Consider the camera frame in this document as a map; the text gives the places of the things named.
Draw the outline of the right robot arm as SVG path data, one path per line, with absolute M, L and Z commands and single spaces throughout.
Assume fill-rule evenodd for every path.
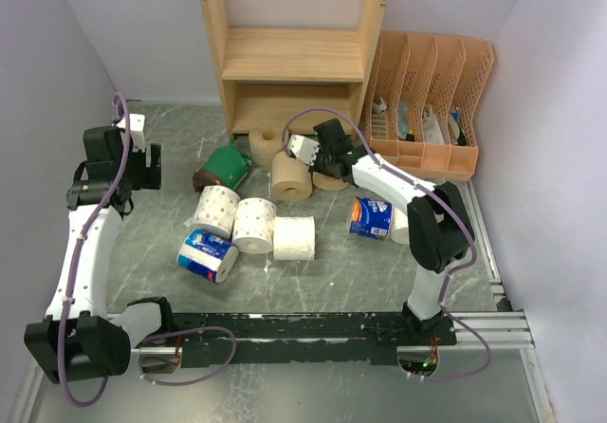
M 337 119 L 316 125 L 314 135 L 315 170 L 371 191 L 406 213 L 417 270 L 402 309 L 402 332 L 412 344 L 425 343 L 445 316 L 443 301 L 451 275 L 478 257 L 460 191 L 450 182 L 435 184 L 404 172 L 365 142 L 355 145 Z

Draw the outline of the green brown paper roll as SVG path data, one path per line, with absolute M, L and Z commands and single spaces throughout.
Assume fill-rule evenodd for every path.
M 220 185 L 234 190 L 248 175 L 249 156 L 240 152 L 231 140 L 215 149 L 207 161 L 193 174 L 193 190 L 201 193 L 207 186 Z

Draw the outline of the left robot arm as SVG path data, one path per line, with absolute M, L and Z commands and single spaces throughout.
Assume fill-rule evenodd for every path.
M 123 123 L 83 133 L 86 159 L 66 194 L 69 236 L 61 277 L 40 322 L 26 327 L 24 342 L 53 383 L 119 376 L 130 351 L 145 338 L 164 346 L 177 323 L 164 297 L 129 303 L 109 319 L 106 309 L 111 253 L 132 195 L 161 186 L 161 147 L 147 145 L 141 125 Z

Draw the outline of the beige paper roll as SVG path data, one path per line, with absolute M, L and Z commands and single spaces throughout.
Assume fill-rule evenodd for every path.
M 283 128 L 257 127 L 250 131 L 248 139 L 253 163 L 262 170 L 270 171 L 273 158 L 283 150 Z
M 302 201 L 312 194 L 308 166 L 284 151 L 272 159 L 270 179 L 270 193 L 274 199 Z
M 338 192 L 349 186 L 346 181 L 317 172 L 312 174 L 312 183 L 316 188 L 329 192 Z

